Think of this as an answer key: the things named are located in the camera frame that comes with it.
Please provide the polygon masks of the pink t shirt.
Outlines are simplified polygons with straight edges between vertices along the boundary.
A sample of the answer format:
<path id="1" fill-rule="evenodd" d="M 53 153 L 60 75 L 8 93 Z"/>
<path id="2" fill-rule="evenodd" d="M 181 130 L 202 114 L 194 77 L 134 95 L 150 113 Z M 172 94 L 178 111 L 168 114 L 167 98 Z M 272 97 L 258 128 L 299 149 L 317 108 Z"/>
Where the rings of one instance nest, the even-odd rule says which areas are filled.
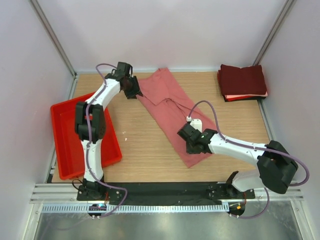
<path id="1" fill-rule="evenodd" d="M 178 135 L 195 103 L 170 70 L 159 68 L 151 76 L 138 79 L 138 84 L 143 96 L 138 95 L 137 99 L 164 132 L 184 164 L 190 168 L 208 158 L 209 154 L 188 154 L 186 142 Z"/>

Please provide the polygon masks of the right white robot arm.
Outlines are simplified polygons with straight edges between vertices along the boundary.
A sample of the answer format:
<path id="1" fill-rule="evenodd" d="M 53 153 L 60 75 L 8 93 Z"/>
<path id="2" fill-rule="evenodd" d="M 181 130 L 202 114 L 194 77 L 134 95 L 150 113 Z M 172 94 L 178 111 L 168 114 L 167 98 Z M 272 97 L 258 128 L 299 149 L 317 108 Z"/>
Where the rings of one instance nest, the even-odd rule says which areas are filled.
<path id="1" fill-rule="evenodd" d="M 207 128 L 200 132 L 189 122 L 177 134 L 185 140 L 188 154 L 225 155 L 256 167 L 255 170 L 245 172 L 235 171 L 229 176 L 225 192 L 231 198 L 256 188 L 285 194 L 298 170 L 296 161 L 274 140 L 268 144 L 247 142 L 213 129 Z"/>

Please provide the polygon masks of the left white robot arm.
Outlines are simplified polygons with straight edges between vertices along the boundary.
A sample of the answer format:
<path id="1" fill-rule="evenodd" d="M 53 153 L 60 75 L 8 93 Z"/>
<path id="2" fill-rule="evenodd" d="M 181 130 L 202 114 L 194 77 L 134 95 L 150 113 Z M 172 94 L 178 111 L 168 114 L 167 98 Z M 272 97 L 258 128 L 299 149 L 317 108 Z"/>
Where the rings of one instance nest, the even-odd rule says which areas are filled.
<path id="1" fill-rule="evenodd" d="M 120 92 L 124 92 L 127 99 L 143 96 L 131 64 L 118 62 L 107 75 L 99 71 L 100 66 L 103 64 L 100 63 L 95 68 L 102 77 L 102 84 L 91 97 L 77 102 L 74 123 L 85 161 L 82 184 L 89 188 L 88 194 L 95 200 L 101 200 L 106 194 L 101 160 L 101 145 L 107 130 L 105 110 Z"/>

